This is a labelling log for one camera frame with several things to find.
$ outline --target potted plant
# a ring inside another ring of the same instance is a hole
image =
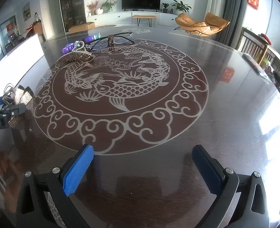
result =
[[[164,7],[163,13],[167,13],[167,7],[169,6],[169,4],[164,2],[164,3],[162,3],[162,5]]]
[[[98,6],[99,1],[96,1],[95,3],[93,3],[91,1],[91,4],[87,4],[87,7],[90,11],[89,16],[94,15],[95,14],[95,8]]]
[[[182,11],[187,13],[190,8],[192,8],[191,6],[189,6],[188,4],[183,4],[182,1],[177,2],[176,0],[173,0],[174,4],[172,5],[172,7],[176,7],[176,13],[177,15],[179,15]]]
[[[112,12],[113,11],[113,6],[116,4],[117,2],[115,0],[106,0],[101,8],[106,8],[106,12]]]

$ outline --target leather armchair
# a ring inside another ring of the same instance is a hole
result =
[[[212,36],[230,24],[229,21],[212,13],[207,13],[203,22],[196,22],[185,13],[179,14],[175,21],[178,24],[176,29],[183,29],[188,33],[201,37]]]

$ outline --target gray curtain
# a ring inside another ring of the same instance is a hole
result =
[[[218,33],[216,41],[235,48],[242,30],[247,0],[226,0],[223,18],[230,24]]]

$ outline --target television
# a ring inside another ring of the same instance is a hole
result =
[[[122,9],[160,9],[160,0],[122,0]]]

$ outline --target white cabinet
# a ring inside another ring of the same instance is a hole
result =
[[[107,25],[111,24],[130,24],[131,13],[108,13]]]
[[[178,27],[177,23],[175,22],[176,17],[177,15],[174,14],[161,13],[159,14],[159,25]]]
[[[175,22],[175,18],[177,15],[170,13],[159,13],[159,12],[110,12],[103,13],[99,15],[93,15],[86,17],[86,22],[94,22],[95,26],[103,26],[103,25],[117,25],[117,24],[133,24],[136,26],[137,19],[133,19],[134,15],[153,15],[156,16],[157,19],[152,19],[152,26],[170,26],[177,27]],[[149,26],[148,19],[141,19],[140,24],[147,24]]]
[[[86,22],[94,22],[95,26],[131,24],[131,13],[105,13],[86,18]]]

